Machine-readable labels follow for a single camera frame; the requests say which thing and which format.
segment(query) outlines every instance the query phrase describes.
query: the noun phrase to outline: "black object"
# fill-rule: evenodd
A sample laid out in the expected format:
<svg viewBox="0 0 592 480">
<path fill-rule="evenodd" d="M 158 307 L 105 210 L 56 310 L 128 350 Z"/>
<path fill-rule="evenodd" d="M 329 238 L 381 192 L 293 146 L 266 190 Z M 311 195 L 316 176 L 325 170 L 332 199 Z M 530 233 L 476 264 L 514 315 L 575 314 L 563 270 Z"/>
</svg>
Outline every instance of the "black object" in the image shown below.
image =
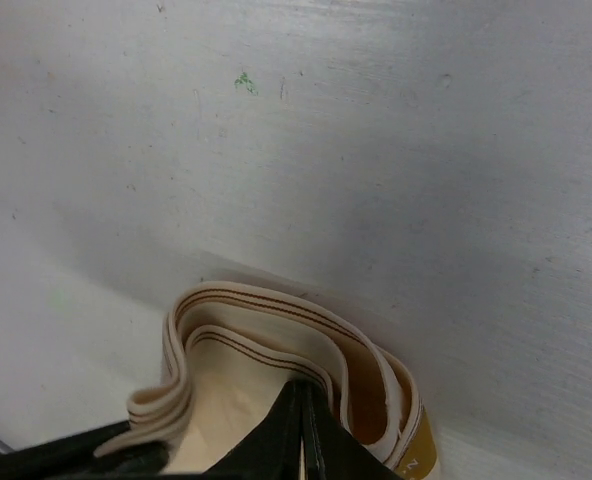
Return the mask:
<svg viewBox="0 0 592 480">
<path fill-rule="evenodd" d="M 126 431 L 121 422 L 7 455 L 0 480 L 298 480 L 301 445 L 308 480 L 400 480 L 336 421 L 320 388 L 286 383 L 265 419 L 200 474 L 155 475 L 168 461 L 160 443 L 101 458 L 96 446 Z"/>
</svg>

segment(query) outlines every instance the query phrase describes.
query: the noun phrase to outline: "yellow label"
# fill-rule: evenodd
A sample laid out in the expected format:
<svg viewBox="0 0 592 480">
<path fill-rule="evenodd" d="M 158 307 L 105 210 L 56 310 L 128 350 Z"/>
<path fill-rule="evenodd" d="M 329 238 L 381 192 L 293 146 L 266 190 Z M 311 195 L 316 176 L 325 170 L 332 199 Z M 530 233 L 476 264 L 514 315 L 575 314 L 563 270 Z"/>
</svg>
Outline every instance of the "yellow label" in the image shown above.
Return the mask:
<svg viewBox="0 0 592 480">
<path fill-rule="evenodd" d="M 423 408 L 416 435 L 394 472 L 407 480 L 422 480 L 432 471 L 436 460 L 436 446 L 427 419 L 427 412 Z"/>
</svg>

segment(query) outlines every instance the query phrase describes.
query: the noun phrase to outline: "beige fabric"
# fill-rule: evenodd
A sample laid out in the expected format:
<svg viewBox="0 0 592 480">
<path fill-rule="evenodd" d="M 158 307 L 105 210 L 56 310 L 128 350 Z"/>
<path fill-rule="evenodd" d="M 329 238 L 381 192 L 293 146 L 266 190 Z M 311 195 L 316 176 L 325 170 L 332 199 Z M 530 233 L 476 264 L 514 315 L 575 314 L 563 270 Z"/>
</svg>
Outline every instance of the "beige fabric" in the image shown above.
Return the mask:
<svg viewBox="0 0 592 480">
<path fill-rule="evenodd" d="M 431 432 L 407 369 L 318 305 L 248 285 L 203 283 L 167 315 L 163 347 L 169 379 L 130 397 L 132 429 L 97 455 L 164 440 L 175 451 L 167 471 L 204 471 L 265 417 L 287 380 L 303 377 L 327 391 L 341 425 L 384 465 L 437 478 Z"/>
</svg>

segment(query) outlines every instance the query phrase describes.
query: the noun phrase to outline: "white surface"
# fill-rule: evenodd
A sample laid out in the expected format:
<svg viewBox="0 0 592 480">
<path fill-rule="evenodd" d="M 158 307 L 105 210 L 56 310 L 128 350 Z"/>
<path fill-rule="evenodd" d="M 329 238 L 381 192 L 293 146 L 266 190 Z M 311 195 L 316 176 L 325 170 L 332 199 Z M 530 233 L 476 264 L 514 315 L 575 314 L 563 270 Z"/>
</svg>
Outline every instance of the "white surface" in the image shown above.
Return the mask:
<svg viewBox="0 0 592 480">
<path fill-rule="evenodd" d="M 367 302 L 445 478 L 591 480 L 592 2 L 159 1 L 0 0 L 1 439 L 243 264 Z"/>
</svg>

